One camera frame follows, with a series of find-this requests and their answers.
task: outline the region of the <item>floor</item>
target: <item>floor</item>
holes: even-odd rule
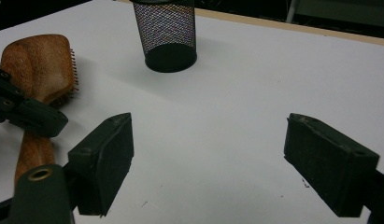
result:
[[[0,5],[0,30],[34,20],[90,0],[16,1],[2,0]],[[270,21],[285,22],[291,0],[194,0],[198,8],[250,16]],[[344,21],[295,15],[293,23],[358,35],[384,38],[384,28]]]

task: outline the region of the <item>hairbrush handle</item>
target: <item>hairbrush handle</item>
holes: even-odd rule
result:
[[[30,169],[54,163],[54,148],[50,139],[35,133],[24,132],[14,176],[15,185],[19,178]]]

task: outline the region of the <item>white tabletop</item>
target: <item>white tabletop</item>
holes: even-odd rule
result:
[[[95,0],[0,31],[6,45],[65,35],[80,91],[62,107],[56,160],[104,119],[133,116],[135,157],[107,217],[77,223],[366,223],[338,218],[283,159],[290,113],[320,119],[381,156],[384,46],[197,17],[197,63],[147,68],[132,5]],[[0,202],[22,131],[0,124]]]

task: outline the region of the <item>wood grain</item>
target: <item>wood grain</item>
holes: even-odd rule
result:
[[[71,49],[63,35],[36,35],[9,44],[3,51],[0,67],[11,74],[11,83],[25,91],[25,97],[46,105],[61,99],[75,86]],[[25,132],[15,183],[28,170],[53,163],[50,139]]]

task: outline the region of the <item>wire mesh cup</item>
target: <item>wire mesh cup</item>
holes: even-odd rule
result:
[[[145,54],[153,71],[171,73],[197,60],[193,0],[131,0]]]

